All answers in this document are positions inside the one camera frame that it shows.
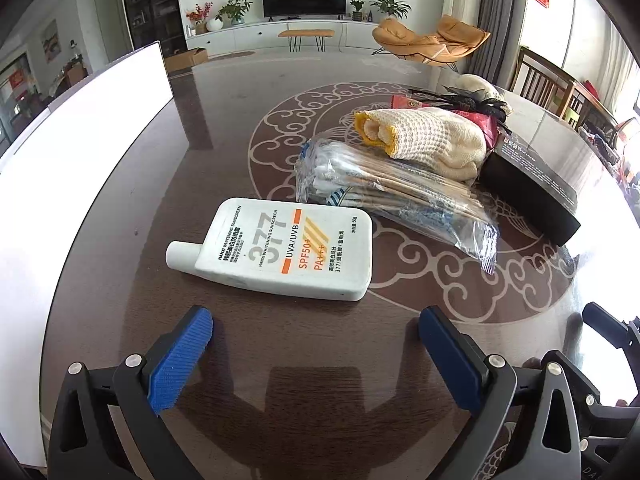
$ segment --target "glossy table surface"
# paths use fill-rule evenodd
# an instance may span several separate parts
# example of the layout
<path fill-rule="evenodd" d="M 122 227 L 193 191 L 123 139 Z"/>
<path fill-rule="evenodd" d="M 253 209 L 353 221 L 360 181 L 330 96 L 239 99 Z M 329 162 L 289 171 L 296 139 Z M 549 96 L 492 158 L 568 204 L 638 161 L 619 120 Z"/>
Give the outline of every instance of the glossy table surface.
<path fill-rule="evenodd" d="M 372 285 L 357 303 L 260 294 L 170 270 L 172 240 L 204 240 L 231 196 L 291 200 L 300 146 L 325 132 L 354 141 L 353 110 L 388 106 L 406 86 L 443 91 L 456 74 L 391 56 L 255 54 L 172 79 L 169 103 L 132 145 L 73 244 L 50 311 L 41 376 L 44 425 L 69 363 L 144 352 L 192 304 L 212 344 L 162 414 L 206 479 L 423 479 L 466 421 L 417 338 L 439 304 L 487 353 L 512 365 L 562 349 L 604 404 L 631 400 L 622 351 L 580 311 L 596 301 L 640 314 L 640 231 L 584 141 L 507 94 L 508 125 L 578 193 L 582 224 L 563 248 L 489 193 L 502 240 L 494 276 L 455 248 L 374 219 Z M 136 473 L 150 478 L 113 410 Z"/>

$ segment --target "plant pot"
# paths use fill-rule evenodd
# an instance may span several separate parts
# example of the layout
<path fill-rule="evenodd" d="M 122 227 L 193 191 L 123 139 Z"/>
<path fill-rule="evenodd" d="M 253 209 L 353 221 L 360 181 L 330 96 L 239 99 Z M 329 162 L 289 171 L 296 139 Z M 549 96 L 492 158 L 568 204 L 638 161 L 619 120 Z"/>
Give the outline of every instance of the plant pot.
<path fill-rule="evenodd" d="M 209 32 L 214 32 L 216 30 L 220 30 L 224 23 L 219 18 L 213 18 L 207 22 L 207 30 Z"/>

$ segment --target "white tv cabinet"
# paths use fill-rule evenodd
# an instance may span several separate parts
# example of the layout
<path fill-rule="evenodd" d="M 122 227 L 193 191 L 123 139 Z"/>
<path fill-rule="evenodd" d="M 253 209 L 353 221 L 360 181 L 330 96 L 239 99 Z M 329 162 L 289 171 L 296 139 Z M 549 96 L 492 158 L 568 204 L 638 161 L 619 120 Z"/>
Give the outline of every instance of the white tv cabinet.
<path fill-rule="evenodd" d="M 379 45 L 371 33 L 377 23 L 352 22 L 351 20 L 283 20 L 280 22 L 257 22 L 222 28 L 187 38 L 187 47 L 206 48 L 210 56 L 228 54 L 256 48 L 287 47 L 288 38 L 279 38 L 283 30 L 296 28 L 330 28 L 335 31 L 332 38 L 326 38 L 326 46 L 356 47 L 375 50 Z M 313 38 L 303 38 L 303 46 L 316 48 Z"/>

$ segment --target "red packet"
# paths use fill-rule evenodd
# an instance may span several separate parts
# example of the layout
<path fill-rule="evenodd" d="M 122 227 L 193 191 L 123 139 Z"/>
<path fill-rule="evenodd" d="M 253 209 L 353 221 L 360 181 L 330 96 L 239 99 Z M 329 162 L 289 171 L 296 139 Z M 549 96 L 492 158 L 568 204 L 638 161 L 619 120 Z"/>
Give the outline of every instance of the red packet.
<path fill-rule="evenodd" d="M 405 97 L 403 95 L 391 96 L 392 108 L 427 108 L 430 105 Z M 484 141 L 488 150 L 492 150 L 495 143 L 498 140 L 498 123 L 495 117 L 484 114 L 478 114 L 476 112 L 462 112 L 460 110 L 451 110 L 453 113 L 465 117 L 473 123 L 480 126 L 480 129 L 484 133 Z"/>

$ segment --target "black box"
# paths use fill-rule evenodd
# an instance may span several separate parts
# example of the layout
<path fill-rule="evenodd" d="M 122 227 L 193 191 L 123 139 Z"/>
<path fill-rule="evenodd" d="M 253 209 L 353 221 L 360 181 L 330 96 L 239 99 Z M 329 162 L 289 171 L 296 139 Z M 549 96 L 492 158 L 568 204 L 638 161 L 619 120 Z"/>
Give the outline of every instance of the black box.
<path fill-rule="evenodd" d="M 578 200 L 574 189 L 515 134 L 500 134 L 479 181 L 558 246 L 580 227 L 574 216 Z"/>

